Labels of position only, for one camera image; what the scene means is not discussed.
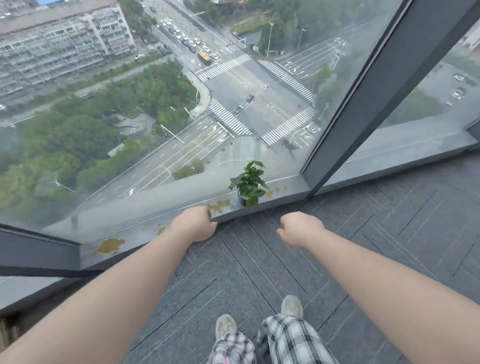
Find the black white plaid trousers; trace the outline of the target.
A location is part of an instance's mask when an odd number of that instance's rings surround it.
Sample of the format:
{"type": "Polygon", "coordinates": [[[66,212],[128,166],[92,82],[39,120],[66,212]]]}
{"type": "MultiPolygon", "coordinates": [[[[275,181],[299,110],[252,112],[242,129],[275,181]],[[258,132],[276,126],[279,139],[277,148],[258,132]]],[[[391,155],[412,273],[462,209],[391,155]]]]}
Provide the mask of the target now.
{"type": "Polygon", "coordinates": [[[207,364],[257,364],[257,355],[271,364],[339,364],[305,319],[282,314],[263,320],[256,344],[238,328],[215,340],[207,364]]]}

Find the grey stone window sill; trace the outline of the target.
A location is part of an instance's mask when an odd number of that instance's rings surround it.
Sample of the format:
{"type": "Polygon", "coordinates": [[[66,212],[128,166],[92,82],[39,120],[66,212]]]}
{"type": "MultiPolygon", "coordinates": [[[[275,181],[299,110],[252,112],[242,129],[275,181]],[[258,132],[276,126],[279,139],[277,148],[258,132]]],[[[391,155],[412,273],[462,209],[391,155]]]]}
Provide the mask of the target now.
{"type": "Polygon", "coordinates": [[[45,228],[45,232],[56,237],[78,243],[80,269],[105,268],[115,259],[143,246],[161,235],[173,219],[186,209],[205,205],[211,211],[213,221],[227,222],[244,215],[279,205],[297,202],[311,191],[301,175],[267,181],[266,194],[252,207],[243,207],[236,189],[226,189],[193,197],[187,193],[182,202],[167,201],[174,192],[181,192],[185,182],[155,187],[134,193],[129,197],[83,210],[76,216],[67,217],[45,228]]]}
{"type": "Polygon", "coordinates": [[[447,158],[480,145],[467,126],[424,118],[375,130],[317,194],[447,158]]]}

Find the person's right hand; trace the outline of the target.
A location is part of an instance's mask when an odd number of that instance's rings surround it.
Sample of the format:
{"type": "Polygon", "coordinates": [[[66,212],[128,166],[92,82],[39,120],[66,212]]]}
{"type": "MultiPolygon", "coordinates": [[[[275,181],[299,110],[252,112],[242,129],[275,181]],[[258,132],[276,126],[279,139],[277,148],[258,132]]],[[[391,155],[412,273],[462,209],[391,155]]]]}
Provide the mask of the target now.
{"type": "Polygon", "coordinates": [[[325,232],[321,220],[300,211],[283,215],[291,219],[291,237],[282,238],[290,246],[310,249],[325,232]]]}

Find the white left shoe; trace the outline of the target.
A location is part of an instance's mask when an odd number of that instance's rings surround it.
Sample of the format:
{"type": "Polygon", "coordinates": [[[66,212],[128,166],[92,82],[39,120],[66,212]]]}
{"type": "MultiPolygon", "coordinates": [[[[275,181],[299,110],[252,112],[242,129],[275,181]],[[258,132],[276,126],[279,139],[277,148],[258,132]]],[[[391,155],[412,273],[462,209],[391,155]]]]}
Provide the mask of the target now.
{"type": "Polygon", "coordinates": [[[235,333],[237,331],[237,324],[235,320],[229,314],[221,315],[215,324],[215,339],[219,341],[220,339],[224,338],[225,336],[235,333]]]}

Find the white shoe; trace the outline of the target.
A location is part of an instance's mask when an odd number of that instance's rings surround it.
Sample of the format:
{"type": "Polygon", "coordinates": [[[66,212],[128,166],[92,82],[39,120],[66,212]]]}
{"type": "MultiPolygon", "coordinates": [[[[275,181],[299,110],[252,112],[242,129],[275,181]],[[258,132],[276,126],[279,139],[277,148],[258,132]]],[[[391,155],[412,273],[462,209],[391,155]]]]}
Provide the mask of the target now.
{"type": "Polygon", "coordinates": [[[219,341],[220,339],[224,338],[225,336],[235,333],[237,331],[237,324],[235,320],[229,314],[221,315],[215,324],[215,339],[219,341]]]}
{"type": "Polygon", "coordinates": [[[303,319],[303,306],[299,298],[295,295],[287,295],[281,303],[280,314],[303,319]]]}

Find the dark grey window frame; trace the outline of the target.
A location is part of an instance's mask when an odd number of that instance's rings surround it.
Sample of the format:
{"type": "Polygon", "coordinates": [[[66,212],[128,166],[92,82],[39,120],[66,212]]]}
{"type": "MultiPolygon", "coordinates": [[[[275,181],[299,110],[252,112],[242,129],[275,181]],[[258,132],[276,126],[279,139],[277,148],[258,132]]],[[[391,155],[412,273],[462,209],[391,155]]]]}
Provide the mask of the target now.
{"type": "Polygon", "coordinates": [[[0,223],[0,277],[90,278],[113,265],[86,266],[80,244],[0,223]]]}

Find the green park trees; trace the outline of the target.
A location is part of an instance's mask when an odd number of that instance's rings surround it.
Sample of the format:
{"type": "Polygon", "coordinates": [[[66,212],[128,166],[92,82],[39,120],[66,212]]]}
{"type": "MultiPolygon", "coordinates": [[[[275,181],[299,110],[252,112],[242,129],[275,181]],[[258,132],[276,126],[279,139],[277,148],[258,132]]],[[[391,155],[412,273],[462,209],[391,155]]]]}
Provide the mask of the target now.
{"type": "Polygon", "coordinates": [[[176,60],[68,94],[26,121],[0,126],[0,223],[45,226],[69,215],[172,132],[199,92],[176,60]]]}

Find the dark grey window mullion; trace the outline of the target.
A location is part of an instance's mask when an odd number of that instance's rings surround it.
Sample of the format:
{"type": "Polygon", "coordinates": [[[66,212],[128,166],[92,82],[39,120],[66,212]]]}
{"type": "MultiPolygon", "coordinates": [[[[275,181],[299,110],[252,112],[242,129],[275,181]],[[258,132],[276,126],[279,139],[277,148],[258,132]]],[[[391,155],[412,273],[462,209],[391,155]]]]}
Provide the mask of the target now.
{"type": "Polygon", "coordinates": [[[402,0],[301,174],[312,198],[459,39],[480,0],[402,0]]]}

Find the person's left forearm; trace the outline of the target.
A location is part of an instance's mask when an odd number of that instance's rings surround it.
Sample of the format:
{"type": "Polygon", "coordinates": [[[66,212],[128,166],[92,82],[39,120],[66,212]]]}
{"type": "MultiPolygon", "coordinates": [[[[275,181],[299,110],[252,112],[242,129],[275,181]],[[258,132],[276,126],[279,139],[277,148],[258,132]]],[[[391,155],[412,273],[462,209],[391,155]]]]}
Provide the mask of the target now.
{"type": "Polygon", "coordinates": [[[0,364],[119,364],[193,243],[168,229],[53,309],[0,364]]]}

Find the white right shoe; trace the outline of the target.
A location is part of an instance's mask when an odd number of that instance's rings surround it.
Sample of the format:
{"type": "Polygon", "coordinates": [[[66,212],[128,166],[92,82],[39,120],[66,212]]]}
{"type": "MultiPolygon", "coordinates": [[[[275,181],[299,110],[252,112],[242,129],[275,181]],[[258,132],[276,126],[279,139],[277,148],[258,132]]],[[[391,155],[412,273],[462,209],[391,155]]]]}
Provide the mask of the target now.
{"type": "Polygon", "coordinates": [[[281,303],[280,314],[303,319],[303,306],[299,298],[295,295],[287,295],[281,303]]]}

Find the person's left hand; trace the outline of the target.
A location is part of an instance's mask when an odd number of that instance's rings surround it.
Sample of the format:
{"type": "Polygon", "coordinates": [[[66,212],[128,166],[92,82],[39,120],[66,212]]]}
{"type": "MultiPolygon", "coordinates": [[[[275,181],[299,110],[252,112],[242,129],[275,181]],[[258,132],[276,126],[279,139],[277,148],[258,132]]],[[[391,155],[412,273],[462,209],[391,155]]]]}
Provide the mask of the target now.
{"type": "Polygon", "coordinates": [[[198,205],[184,210],[172,220],[169,230],[189,244],[207,240],[212,234],[205,234],[205,207],[207,205],[198,205]]]}

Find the row of queued cars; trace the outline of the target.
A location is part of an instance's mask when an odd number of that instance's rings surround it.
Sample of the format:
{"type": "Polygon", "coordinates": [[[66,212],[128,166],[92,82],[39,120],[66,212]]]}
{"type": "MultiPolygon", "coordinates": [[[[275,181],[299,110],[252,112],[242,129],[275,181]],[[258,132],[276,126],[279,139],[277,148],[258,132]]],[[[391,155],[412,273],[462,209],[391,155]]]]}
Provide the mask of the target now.
{"type": "Polygon", "coordinates": [[[221,54],[215,52],[198,37],[191,35],[188,29],[177,26],[173,19],[166,17],[156,20],[156,27],[159,31],[168,32],[177,41],[177,43],[182,44],[191,53],[203,52],[212,60],[212,62],[218,62],[221,60],[221,54]]]}

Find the person's right forearm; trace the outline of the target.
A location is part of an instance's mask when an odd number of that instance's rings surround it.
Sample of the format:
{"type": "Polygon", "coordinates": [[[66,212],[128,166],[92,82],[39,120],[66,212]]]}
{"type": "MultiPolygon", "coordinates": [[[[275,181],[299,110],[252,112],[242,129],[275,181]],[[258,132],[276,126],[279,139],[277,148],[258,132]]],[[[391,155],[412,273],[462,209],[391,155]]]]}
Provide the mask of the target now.
{"type": "Polygon", "coordinates": [[[307,247],[413,364],[480,364],[480,305],[324,228],[307,247]]]}

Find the grey apartment building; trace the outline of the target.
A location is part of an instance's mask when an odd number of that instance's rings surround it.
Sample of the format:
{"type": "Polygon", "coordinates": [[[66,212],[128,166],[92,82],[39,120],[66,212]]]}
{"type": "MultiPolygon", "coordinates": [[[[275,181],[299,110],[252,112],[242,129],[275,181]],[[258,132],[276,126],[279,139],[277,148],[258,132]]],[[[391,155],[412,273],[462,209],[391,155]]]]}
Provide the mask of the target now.
{"type": "Polygon", "coordinates": [[[136,50],[118,0],[0,0],[0,101],[136,50]]]}

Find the green potted plant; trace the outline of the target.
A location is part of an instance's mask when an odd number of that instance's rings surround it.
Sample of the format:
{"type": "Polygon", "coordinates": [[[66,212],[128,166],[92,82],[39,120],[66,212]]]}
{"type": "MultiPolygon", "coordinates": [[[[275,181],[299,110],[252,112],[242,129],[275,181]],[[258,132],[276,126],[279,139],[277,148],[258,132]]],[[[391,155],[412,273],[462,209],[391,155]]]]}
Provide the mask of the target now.
{"type": "Polygon", "coordinates": [[[228,190],[237,189],[237,197],[241,206],[248,208],[259,203],[269,190],[261,176],[265,173],[262,162],[252,160],[243,168],[243,172],[230,179],[228,190]]]}

